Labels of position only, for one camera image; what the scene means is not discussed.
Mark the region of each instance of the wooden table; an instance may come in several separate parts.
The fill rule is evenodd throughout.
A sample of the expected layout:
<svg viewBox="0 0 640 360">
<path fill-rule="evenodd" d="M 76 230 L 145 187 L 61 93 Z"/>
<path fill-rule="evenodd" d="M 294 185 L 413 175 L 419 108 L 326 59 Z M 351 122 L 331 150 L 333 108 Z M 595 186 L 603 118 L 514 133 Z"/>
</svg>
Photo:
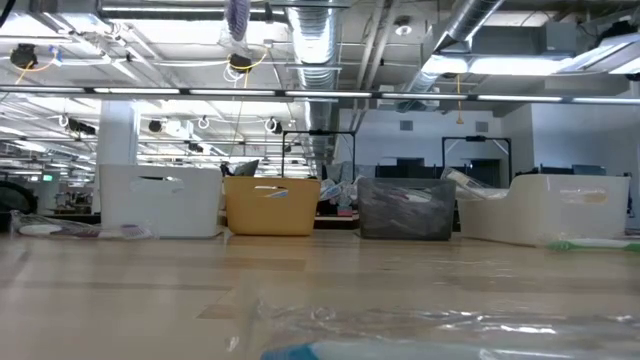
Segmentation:
<svg viewBox="0 0 640 360">
<path fill-rule="evenodd" d="M 640 256 L 474 240 L 310 238 L 0 242 L 6 359 L 227 359 L 236 314 L 344 310 L 637 314 Z"/>
</svg>

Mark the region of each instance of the black storage bin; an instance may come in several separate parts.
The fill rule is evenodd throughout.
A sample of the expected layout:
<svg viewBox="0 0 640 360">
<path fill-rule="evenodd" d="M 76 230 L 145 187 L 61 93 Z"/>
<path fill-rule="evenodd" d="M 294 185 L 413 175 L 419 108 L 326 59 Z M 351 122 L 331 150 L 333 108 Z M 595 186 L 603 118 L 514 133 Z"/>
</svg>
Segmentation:
<svg viewBox="0 0 640 360">
<path fill-rule="evenodd" d="M 456 184 L 430 179 L 360 179 L 360 236 L 449 240 Z"/>
</svg>

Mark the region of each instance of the tan storage bin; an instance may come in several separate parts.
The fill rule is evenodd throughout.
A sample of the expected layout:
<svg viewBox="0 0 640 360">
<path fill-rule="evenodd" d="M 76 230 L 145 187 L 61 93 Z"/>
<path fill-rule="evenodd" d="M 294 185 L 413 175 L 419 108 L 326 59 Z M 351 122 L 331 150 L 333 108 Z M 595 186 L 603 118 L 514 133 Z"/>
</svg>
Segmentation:
<svg viewBox="0 0 640 360">
<path fill-rule="evenodd" d="M 313 232 L 320 182 L 307 179 L 224 179 L 227 223 L 238 235 L 308 236 Z"/>
</svg>

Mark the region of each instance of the silver duct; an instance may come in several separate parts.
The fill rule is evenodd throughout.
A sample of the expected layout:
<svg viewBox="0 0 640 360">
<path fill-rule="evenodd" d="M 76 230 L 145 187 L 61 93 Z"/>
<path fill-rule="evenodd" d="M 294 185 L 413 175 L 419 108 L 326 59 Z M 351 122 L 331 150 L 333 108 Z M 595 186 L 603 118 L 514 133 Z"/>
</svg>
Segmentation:
<svg viewBox="0 0 640 360">
<path fill-rule="evenodd" d="M 328 8 L 287 8 L 291 24 L 296 62 L 330 65 L 335 61 L 337 11 Z M 336 87 L 336 71 L 329 69 L 298 70 L 300 87 L 305 90 L 331 90 Z M 330 130 L 333 104 L 306 102 L 305 122 L 308 130 Z M 311 138 L 314 158 L 324 158 L 326 139 Z"/>
<path fill-rule="evenodd" d="M 429 61 L 431 55 L 443 48 L 451 46 L 455 43 L 470 42 L 473 35 L 480 30 L 482 25 L 489 17 L 502 5 L 504 0 L 457 0 L 453 5 L 451 16 L 448 23 L 438 39 L 434 39 L 431 48 L 428 50 L 428 57 L 425 59 L 425 65 Z M 439 73 L 429 72 L 424 66 L 416 73 L 411 82 L 402 89 L 404 92 L 426 93 L 442 75 Z M 397 109 L 400 112 L 409 110 L 423 110 L 426 106 L 412 101 L 401 102 Z"/>
</svg>

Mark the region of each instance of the white wall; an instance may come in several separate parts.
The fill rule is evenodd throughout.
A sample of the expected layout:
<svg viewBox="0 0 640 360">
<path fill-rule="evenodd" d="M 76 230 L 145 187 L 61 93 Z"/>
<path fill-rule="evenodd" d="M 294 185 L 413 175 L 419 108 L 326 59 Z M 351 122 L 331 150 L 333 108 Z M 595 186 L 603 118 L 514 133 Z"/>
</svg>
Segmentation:
<svg viewBox="0 0 640 360">
<path fill-rule="evenodd" d="M 530 171 L 536 165 L 533 146 L 532 106 L 520 107 L 502 118 L 502 134 L 511 138 L 513 173 Z"/>
<path fill-rule="evenodd" d="M 632 173 L 631 197 L 640 216 L 637 107 L 537 104 L 533 105 L 533 129 L 536 164 L 600 165 L 609 176 Z M 640 227 L 640 219 L 629 219 L 627 224 Z"/>
<path fill-rule="evenodd" d="M 341 110 L 341 128 L 348 129 L 351 110 Z M 396 158 L 424 158 L 425 165 L 442 163 L 441 139 L 443 136 L 477 135 L 476 121 L 489 122 L 489 133 L 481 135 L 500 137 L 500 119 L 488 111 L 463 112 L 464 125 L 456 124 L 457 112 L 447 115 L 440 113 L 412 112 L 400 114 L 394 111 L 369 111 L 365 116 L 356 142 L 356 163 L 359 165 L 395 165 Z M 401 120 L 412 120 L 413 131 L 400 131 Z M 337 161 L 351 161 L 350 136 L 341 137 L 338 145 Z M 447 154 L 447 165 L 462 166 L 469 159 L 503 159 L 506 155 L 492 142 L 459 142 Z"/>
</svg>

